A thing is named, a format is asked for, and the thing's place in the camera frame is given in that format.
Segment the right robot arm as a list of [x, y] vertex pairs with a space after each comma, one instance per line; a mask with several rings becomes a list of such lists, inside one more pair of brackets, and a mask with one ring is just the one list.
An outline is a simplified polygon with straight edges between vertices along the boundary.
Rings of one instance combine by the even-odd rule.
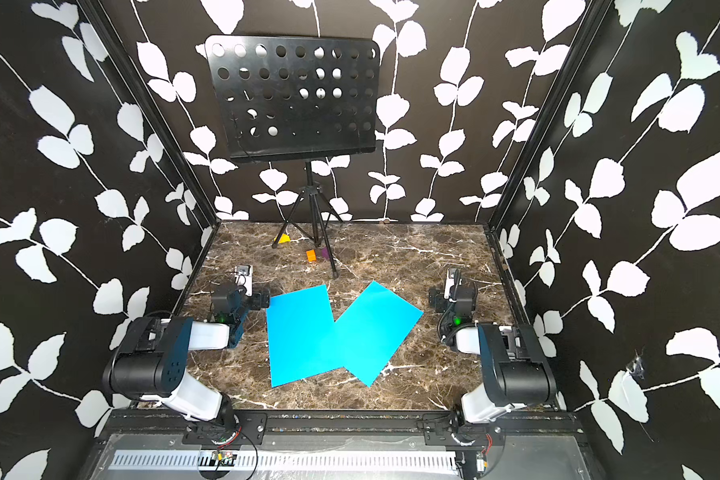
[[465, 422], [491, 423], [516, 410], [555, 400], [557, 382], [531, 326], [477, 322], [473, 286], [432, 287], [428, 300], [440, 315], [440, 342], [453, 351], [479, 357], [482, 381], [462, 396], [458, 408]]

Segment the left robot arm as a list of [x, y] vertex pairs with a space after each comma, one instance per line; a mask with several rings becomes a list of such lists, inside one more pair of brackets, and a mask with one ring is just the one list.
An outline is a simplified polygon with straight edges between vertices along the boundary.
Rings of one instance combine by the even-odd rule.
[[195, 379], [187, 363], [193, 351], [236, 348], [248, 313], [269, 305], [268, 288], [228, 283], [213, 293], [208, 322], [173, 315], [137, 318], [104, 369], [105, 390], [134, 401], [159, 402], [190, 421], [237, 429], [229, 397]]

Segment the black front mounting rail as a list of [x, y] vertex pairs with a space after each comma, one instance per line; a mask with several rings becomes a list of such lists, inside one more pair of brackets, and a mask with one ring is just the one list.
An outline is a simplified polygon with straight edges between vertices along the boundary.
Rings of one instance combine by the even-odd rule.
[[261, 446], [275, 435], [413, 435], [428, 446], [479, 447], [509, 437], [552, 436], [586, 440], [575, 415], [558, 411], [515, 411], [494, 422], [472, 424], [446, 410], [237, 410], [234, 428], [192, 422], [168, 409], [116, 410], [101, 437], [114, 434], [177, 435], [185, 445], [212, 446], [237, 431]]

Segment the black perforated music stand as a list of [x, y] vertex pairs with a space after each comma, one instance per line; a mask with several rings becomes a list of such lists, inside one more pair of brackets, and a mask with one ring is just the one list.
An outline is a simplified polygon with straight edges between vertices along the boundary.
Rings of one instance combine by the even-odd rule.
[[212, 35], [204, 43], [231, 161], [239, 164], [299, 161], [306, 184], [284, 190], [285, 177], [269, 170], [261, 203], [288, 207], [284, 226], [309, 208], [306, 236], [335, 260], [327, 232], [340, 213], [315, 182], [316, 160], [372, 153], [382, 58], [371, 39]]

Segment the cyan paper sheet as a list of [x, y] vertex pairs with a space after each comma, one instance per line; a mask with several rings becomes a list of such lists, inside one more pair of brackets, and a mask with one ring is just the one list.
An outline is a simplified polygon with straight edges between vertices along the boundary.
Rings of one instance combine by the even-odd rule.
[[371, 387], [423, 312], [378, 282], [371, 282], [335, 323], [342, 366]]
[[334, 316], [324, 285], [273, 297], [266, 322], [272, 386], [342, 367]]

